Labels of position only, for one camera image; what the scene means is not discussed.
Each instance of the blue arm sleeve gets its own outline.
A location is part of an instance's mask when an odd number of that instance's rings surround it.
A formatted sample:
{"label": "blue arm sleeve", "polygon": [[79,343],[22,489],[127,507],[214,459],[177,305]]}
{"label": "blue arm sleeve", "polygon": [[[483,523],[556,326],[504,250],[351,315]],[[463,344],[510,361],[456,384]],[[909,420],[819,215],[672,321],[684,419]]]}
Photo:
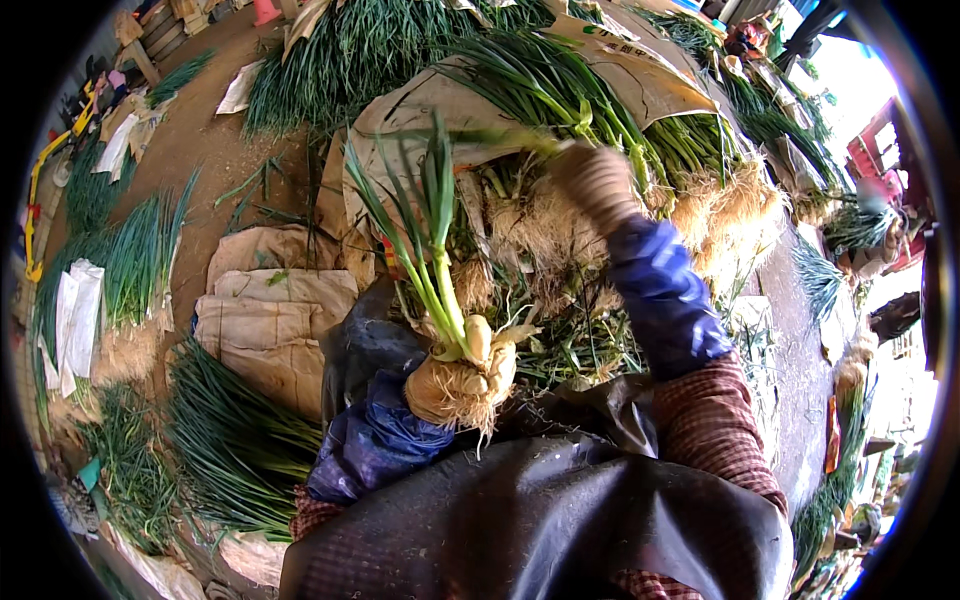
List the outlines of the blue arm sleeve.
{"label": "blue arm sleeve", "polygon": [[367,398],[331,422],[307,476],[315,500],[350,505],[426,467],[453,441],[453,430],[410,412],[406,375],[378,371]]}
{"label": "blue arm sleeve", "polygon": [[655,379],[675,379],[732,350],[709,290],[690,271],[689,254],[671,223],[634,216],[607,246],[610,278]]}

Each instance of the checkered shirt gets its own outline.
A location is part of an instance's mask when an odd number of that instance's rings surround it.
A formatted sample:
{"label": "checkered shirt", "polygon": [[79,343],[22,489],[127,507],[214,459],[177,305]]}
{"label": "checkered shirt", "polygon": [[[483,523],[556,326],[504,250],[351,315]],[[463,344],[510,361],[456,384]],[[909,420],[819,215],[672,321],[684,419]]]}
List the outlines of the checkered shirt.
{"label": "checkered shirt", "polygon": [[[786,516],[786,496],[763,459],[763,441],[756,430],[751,401],[735,352],[710,361],[698,371],[658,384],[650,416],[658,428],[660,458],[756,492]],[[290,521],[294,540],[345,510],[312,499],[306,486],[297,486],[296,492],[297,515]],[[637,600],[702,598],[696,590],[648,571],[625,569],[616,574],[614,582]]]}

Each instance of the pink traffic cone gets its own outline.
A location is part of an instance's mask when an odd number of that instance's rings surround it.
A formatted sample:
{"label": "pink traffic cone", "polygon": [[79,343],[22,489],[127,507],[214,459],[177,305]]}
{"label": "pink traffic cone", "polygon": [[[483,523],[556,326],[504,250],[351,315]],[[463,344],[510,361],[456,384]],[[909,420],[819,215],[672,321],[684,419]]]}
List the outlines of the pink traffic cone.
{"label": "pink traffic cone", "polygon": [[280,16],[280,9],[274,6],[270,0],[253,0],[253,7],[256,9],[256,20],[254,27],[259,27],[264,23],[269,23]]}

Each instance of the white cloth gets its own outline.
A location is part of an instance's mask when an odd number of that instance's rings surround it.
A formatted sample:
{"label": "white cloth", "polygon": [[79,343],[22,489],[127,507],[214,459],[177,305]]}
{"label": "white cloth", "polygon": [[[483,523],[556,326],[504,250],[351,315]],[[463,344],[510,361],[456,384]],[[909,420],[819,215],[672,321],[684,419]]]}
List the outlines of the white cloth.
{"label": "white cloth", "polygon": [[90,377],[90,357],[97,334],[104,269],[85,258],[73,263],[70,273],[60,274],[57,290],[57,365],[60,394],[76,390],[74,376]]}
{"label": "white cloth", "polygon": [[93,173],[110,173],[110,183],[120,179],[123,160],[127,155],[127,147],[130,145],[130,134],[133,131],[133,126],[139,120],[140,117],[133,113],[127,115],[117,131],[113,133],[110,142],[107,143],[100,160],[93,167]]}
{"label": "white cloth", "polygon": [[257,62],[251,62],[246,66],[240,67],[237,76],[233,78],[227,88],[227,94],[217,106],[217,114],[233,114],[240,112],[250,105],[250,91],[253,89],[253,81],[256,74],[260,72],[264,59]]}

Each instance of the concrete floor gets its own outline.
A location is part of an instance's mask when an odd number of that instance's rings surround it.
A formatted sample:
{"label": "concrete floor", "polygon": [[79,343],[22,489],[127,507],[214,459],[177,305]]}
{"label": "concrete floor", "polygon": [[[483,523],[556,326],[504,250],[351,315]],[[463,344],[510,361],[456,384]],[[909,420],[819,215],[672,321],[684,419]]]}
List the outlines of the concrete floor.
{"label": "concrete floor", "polygon": [[[780,413],[773,471],[791,515],[820,482],[827,448],[827,401],[833,393],[833,369],[823,356],[820,331],[812,326],[809,303],[794,269],[791,253],[796,245],[797,233],[788,225],[744,291],[767,296],[773,309],[779,369],[776,408]],[[851,297],[843,289],[834,313],[841,335],[850,340],[855,317]]]}

